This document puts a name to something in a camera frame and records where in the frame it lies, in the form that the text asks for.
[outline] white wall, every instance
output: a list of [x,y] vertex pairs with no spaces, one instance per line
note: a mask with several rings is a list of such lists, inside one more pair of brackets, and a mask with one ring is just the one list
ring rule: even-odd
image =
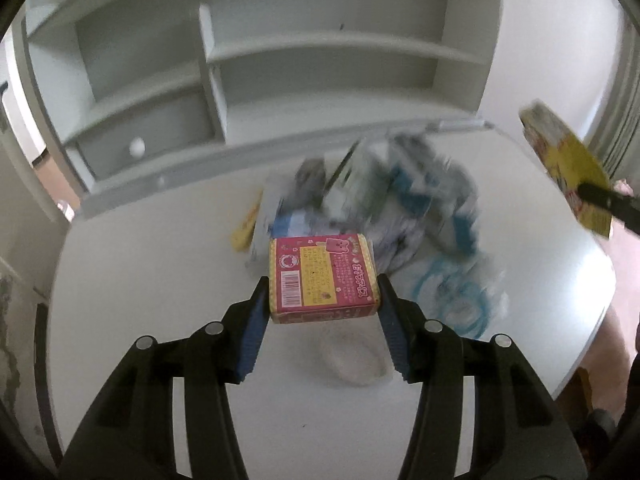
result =
[[524,142],[518,111],[540,99],[580,138],[618,62],[617,0],[503,0],[481,115]]
[[19,78],[13,49],[11,30],[9,30],[0,41],[0,83],[9,82],[9,88],[2,97],[2,103],[20,148],[31,163],[40,156],[46,146],[33,121],[22,86],[17,85]]

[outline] white knob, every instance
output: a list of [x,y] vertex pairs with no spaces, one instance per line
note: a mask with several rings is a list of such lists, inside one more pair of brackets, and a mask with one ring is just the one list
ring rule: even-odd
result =
[[145,141],[142,137],[136,137],[131,141],[129,153],[133,158],[142,158],[145,155]]

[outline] drawer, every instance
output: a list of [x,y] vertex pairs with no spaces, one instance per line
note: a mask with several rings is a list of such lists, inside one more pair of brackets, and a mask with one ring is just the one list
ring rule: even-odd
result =
[[[131,155],[134,139],[144,140],[144,154]],[[202,90],[132,109],[78,139],[78,150],[96,180],[126,170],[173,150],[213,140],[207,103]]]

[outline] table surface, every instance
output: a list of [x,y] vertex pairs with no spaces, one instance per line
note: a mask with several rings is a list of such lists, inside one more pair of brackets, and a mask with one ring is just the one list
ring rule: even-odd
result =
[[[511,139],[491,131],[430,138],[475,179],[480,246],[506,271],[510,307],[486,338],[511,335],[557,395],[613,296],[610,260]],[[233,252],[228,236],[264,177],[297,163],[236,171],[74,222],[49,322],[50,392],[63,449],[136,338],[187,337],[250,296],[246,255]],[[255,371],[228,387],[252,479],[398,476],[420,386],[397,373],[366,388],[336,380],[318,352],[325,325],[270,324]],[[177,433],[183,426],[178,420]],[[184,435],[176,439],[182,464]]]

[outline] yellow snack bag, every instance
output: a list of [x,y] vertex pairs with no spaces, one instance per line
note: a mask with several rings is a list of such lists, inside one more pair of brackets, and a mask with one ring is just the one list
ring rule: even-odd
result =
[[536,102],[531,108],[521,110],[520,120],[527,142],[558,184],[578,222],[609,238],[610,213],[583,202],[577,192],[578,185],[583,182],[609,189],[609,177],[596,158],[545,104]]

